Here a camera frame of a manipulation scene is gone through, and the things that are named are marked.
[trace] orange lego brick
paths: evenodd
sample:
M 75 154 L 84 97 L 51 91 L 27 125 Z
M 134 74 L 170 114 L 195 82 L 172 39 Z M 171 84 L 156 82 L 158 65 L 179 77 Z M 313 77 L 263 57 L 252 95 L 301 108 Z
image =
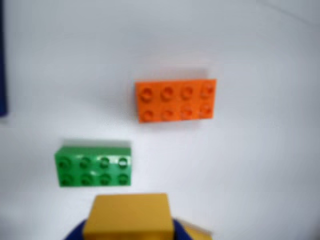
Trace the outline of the orange lego brick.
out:
M 212 119 L 216 79 L 135 83 L 140 123 Z

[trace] blue base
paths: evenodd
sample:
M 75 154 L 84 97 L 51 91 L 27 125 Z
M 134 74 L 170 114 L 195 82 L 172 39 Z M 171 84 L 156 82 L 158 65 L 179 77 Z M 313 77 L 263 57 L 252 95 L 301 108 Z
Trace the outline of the blue base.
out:
M 6 96 L 6 74 L 5 74 L 5 48 L 4 48 L 4 14 L 3 0 L 0 0 L 0 117 L 8 113 Z
M 84 240 L 82 232 L 84 230 L 86 220 L 82 221 L 76 228 L 69 233 L 69 235 L 64 240 Z M 174 224 L 174 240 L 192 240 L 192 238 L 187 234 L 184 227 L 177 221 L 173 220 Z

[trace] green lego brick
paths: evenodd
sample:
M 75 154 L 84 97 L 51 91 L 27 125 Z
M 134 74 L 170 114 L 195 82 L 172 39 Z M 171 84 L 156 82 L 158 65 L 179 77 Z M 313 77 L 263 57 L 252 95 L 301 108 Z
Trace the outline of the green lego brick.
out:
M 63 146 L 55 154 L 61 187 L 130 186 L 128 147 Z

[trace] green stud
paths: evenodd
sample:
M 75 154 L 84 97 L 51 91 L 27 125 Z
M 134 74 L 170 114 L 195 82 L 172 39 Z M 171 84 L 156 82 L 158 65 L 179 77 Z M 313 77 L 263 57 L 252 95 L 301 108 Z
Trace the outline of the green stud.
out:
M 126 174 L 120 174 L 118 176 L 119 184 L 126 185 L 128 183 L 129 177 Z
M 60 179 L 60 185 L 61 186 L 71 186 L 74 182 L 74 179 L 72 176 L 66 174 L 66 175 L 63 175 Z
M 83 186 L 90 186 L 93 184 L 93 179 L 89 174 L 84 174 L 81 177 L 81 184 Z
M 101 161 L 101 163 L 100 163 L 100 168 L 106 169 L 106 168 L 109 167 L 109 163 L 110 163 L 109 158 L 103 157 L 103 158 L 101 158 L 100 161 Z
M 128 166 L 128 160 L 126 158 L 122 157 L 119 159 L 118 164 L 121 169 L 125 169 Z
M 109 185 L 111 181 L 111 177 L 110 175 L 108 174 L 103 174 L 101 177 L 100 177 L 100 183 L 101 185 Z
M 71 168 L 71 161 L 65 156 L 60 157 L 57 161 L 57 164 L 61 170 L 69 170 Z
M 88 157 L 83 157 L 80 161 L 80 168 L 87 169 L 90 165 L 90 159 Z

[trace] orange stud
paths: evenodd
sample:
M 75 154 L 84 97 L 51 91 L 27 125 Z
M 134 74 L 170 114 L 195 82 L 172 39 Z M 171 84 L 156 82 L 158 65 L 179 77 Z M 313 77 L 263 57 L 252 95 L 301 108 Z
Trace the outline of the orange stud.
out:
M 210 97 L 213 93 L 214 93 L 214 86 L 212 85 L 212 83 L 205 82 L 202 85 L 201 97 L 206 99 L 206 98 Z
M 192 108 L 189 105 L 185 105 L 181 108 L 181 118 L 184 120 L 191 119 Z
M 163 111 L 161 116 L 164 121 L 170 121 L 174 116 L 174 112 L 171 109 L 167 109 Z
M 152 89 L 149 87 L 144 88 L 140 93 L 141 100 L 146 103 L 152 100 L 152 96 L 153 96 Z
M 193 92 L 194 90 L 191 86 L 185 86 L 181 91 L 182 98 L 189 100 L 192 97 Z
M 170 86 L 166 86 L 162 92 L 161 96 L 165 101 L 170 101 L 174 97 L 174 90 Z
M 150 110 L 145 111 L 142 115 L 142 119 L 144 122 L 151 122 L 154 118 L 154 113 Z
M 211 113 L 212 113 L 212 109 L 210 105 L 204 104 L 200 107 L 200 113 L 199 113 L 200 118 L 207 118 L 208 116 L 210 116 Z

